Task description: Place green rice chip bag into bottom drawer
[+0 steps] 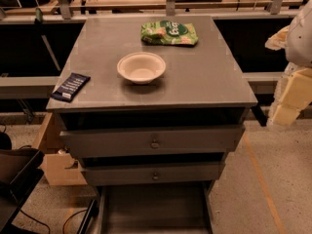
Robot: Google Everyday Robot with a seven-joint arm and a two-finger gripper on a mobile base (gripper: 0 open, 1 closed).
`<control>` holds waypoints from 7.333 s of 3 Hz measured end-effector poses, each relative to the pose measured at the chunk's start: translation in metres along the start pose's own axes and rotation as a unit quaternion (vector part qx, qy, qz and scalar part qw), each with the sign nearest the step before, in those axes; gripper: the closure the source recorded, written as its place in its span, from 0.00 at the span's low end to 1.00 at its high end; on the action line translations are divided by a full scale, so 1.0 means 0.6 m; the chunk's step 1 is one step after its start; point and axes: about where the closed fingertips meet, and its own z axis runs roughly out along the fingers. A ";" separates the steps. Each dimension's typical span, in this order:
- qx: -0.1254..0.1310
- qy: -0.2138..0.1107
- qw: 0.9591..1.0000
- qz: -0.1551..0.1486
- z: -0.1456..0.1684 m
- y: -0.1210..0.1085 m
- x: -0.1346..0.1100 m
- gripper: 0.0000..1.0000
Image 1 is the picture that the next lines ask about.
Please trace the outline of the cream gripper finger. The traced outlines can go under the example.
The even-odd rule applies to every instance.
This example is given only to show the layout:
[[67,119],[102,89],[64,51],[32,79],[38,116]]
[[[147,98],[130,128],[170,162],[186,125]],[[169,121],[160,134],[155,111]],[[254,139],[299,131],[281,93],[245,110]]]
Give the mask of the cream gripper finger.
[[278,81],[269,109],[269,126],[290,126],[312,102],[312,69],[287,68]]
[[285,26],[277,33],[272,35],[265,42],[265,47],[270,50],[278,51],[286,48],[287,35],[289,33],[289,26]]

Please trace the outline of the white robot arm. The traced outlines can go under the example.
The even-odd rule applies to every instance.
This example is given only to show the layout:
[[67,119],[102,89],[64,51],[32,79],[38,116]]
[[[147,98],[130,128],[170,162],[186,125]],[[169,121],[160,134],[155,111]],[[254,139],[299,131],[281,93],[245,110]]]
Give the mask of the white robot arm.
[[284,49],[289,62],[276,85],[267,126],[290,126],[312,102],[312,11],[303,8],[265,47]]

